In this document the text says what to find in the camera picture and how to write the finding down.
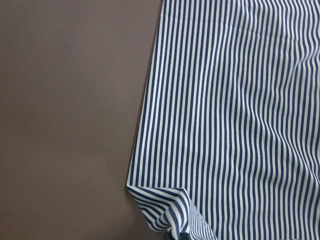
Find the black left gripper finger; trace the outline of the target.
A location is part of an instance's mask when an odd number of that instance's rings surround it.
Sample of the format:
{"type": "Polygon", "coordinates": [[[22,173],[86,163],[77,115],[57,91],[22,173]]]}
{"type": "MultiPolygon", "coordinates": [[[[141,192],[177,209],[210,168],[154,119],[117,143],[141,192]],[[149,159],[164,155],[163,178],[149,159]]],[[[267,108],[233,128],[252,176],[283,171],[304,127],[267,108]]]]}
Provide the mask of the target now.
{"type": "MultiPolygon", "coordinates": [[[[175,238],[172,236],[172,234],[170,232],[164,232],[163,239],[164,240],[175,240],[175,238]]],[[[191,240],[191,237],[188,233],[184,232],[184,233],[180,233],[177,239],[178,240],[191,240]]]]}

